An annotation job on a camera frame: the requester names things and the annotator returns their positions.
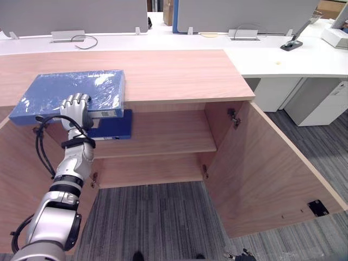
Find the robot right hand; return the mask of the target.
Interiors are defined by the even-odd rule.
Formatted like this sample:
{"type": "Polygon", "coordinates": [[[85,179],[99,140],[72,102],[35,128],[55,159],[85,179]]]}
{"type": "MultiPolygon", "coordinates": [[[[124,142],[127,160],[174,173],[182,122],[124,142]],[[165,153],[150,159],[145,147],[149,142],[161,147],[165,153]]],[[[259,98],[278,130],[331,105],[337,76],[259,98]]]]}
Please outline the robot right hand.
{"type": "Polygon", "coordinates": [[[226,252],[224,254],[224,257],[227,258],[228,260],[233,260],[233,261],[256,261],[256,258],[252,254],[252,252],[246,248],[243,248],[243,253],[239,255],[226,252]]]}

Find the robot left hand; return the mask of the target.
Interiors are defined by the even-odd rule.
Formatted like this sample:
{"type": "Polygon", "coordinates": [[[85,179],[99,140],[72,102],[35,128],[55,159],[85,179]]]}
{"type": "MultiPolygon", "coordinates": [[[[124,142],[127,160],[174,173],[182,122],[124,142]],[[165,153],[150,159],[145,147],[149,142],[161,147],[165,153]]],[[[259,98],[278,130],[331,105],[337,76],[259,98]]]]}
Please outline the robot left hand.
{"type": "Polygon", "coordinates": [[[60,106],[61,116],[67,116],[73,119],[83,130],[83,134],[69,120],[61,119],[63,128],[68,133],[69,140],[73,138],[83,138],[86,131],[93,126],[93,120],[88,114],[88,103],[90,96],[87,94],[76,93],[62,101],[60,106]]]}

